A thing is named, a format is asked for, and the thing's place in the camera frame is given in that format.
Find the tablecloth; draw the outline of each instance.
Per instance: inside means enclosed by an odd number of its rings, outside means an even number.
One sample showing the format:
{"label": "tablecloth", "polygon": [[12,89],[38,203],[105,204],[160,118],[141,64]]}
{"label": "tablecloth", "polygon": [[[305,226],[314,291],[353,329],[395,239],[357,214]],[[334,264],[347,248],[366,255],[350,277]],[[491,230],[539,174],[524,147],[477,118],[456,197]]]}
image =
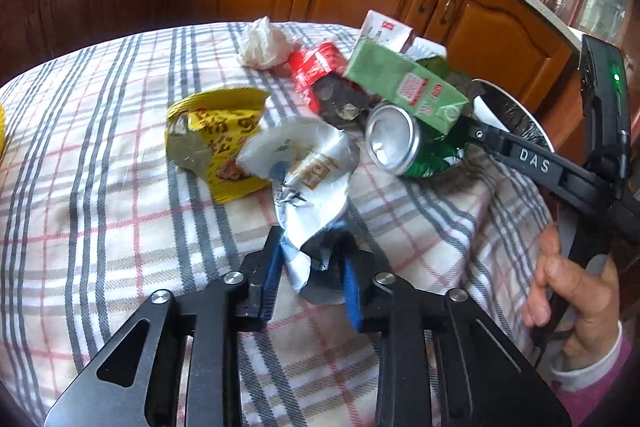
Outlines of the tablecloth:
{"label": "tablecloth", "polygon": [[[244,26],[105,42],[0,89],[0,378],[38,425],[148,295],[191,292],[237,269],[276,223],[269,188],[215,204],[203,181],[164,156],[167,107],[201,90],[267,89],[268,126],[311,116],[286,69],[238,65]],[[345,53],[357,35],[282,26],[304,47],[332,39]],[[479,150],[421,182],[383,172],[364,153],[348,218],[362,247],[386,254],[398,275],[438,293],[466,288],[528,352],[520,308],[550,219],[530,180]],[[268,329],[241,336],[239,365],[246,425],[372,425],[378,358],[369,337],[351,329],[343,306],[311,305],[284,277]],[[430,371],[434,381],[433,363]],[[432,395],[437,423],[433,386]]]}

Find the human hand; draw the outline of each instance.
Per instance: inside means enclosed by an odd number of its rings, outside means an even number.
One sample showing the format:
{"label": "human hand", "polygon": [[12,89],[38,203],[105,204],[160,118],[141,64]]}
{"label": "human hand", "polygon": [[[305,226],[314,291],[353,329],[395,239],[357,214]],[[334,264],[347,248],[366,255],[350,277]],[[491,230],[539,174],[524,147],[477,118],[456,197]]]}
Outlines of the human hand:
{"label": "human hand", "polygon": [[555,224],[543,230],[539,242],[540,257],[522,318],[529,328],[549,322],[551,308],[546,287],[550,286],[577,310],[574,332],[562,348],[566,368],[588,367],[603,359],[618,339],[620,292],[616,265],[609,256],[602,275],[594,276],[562,257]]}

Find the metal screw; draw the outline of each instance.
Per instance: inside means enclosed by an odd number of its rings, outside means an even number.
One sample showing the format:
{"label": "metal screw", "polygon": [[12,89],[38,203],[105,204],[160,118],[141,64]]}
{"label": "metal screw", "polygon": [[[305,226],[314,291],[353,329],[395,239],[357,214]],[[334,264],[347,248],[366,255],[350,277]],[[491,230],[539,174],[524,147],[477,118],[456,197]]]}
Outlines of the metal screw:
{"label": "metal screw", "polygon": [[382,284],[383,286],[386,286],[388,284],[394,283],[396,281],[396,276],[389,272],[380,272],[380,273],[376,273],[376,276],[374,277],[374,279],[378,284]]}
{"label": "metal screw", "polygon": [[153,304],[164,304],[171,298],[168,290],[156,290],[151,294],[151,302]]}
{"label": "metal screw", "polygon": [[225,273],[225,276],[222,278],[225,284],[238,284],[244,280],[244,275],[240,272],[228,272]]}
{"label": "metal screw", "polygon": [[453,288],[449,292],[449,298],[455,302],[464,302],[469,298],[469,295],[462,288]]}

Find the black mechanical arm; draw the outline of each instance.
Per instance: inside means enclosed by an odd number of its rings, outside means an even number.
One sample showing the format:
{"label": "black mechanical arm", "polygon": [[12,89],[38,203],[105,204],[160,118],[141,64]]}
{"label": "black mechanical arm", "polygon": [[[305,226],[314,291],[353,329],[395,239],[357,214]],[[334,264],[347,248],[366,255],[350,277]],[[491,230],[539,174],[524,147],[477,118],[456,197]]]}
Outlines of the black mechanical arm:
{"label": "black mechanical arm", "polygon": [[[640,244],[640,203],[626,191],[629,119],[620,52],[586,38],[580,68],[590,151],[584,167],[474,120],[457,125],[574,209],[579,217],[569,258],[587,266],[607,253],[614,233]],[[240,427],[238,333],[262,331],[271,318],[281,235],[273,227],[264,248],[247,254],[239,271],[200,292],[154,292],[60,396],[45,426],[174,427],[185,341],[193,337],[186,427]],[[351,324],[379,333],[377,426],[432,425],[430,331],[443,427],[570,427],[553,392],[463,289],[446,295],[417,290],[387,261],[359,250],[346,232],[332,238],[332,249]],[[550,303],[550,324],[532,332],[540,347],[568,307],[557,295]]]}

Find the green carton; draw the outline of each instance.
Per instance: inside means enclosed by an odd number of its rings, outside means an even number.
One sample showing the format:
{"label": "green carton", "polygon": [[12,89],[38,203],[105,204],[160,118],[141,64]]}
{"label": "green carton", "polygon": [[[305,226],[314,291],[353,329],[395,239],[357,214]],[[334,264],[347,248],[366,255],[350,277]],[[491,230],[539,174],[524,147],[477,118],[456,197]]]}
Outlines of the green carton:
{"label": "green carton", "polygon": [[370,39],[361,39],[344,76],[448,134],[468,103],[437,74]]}

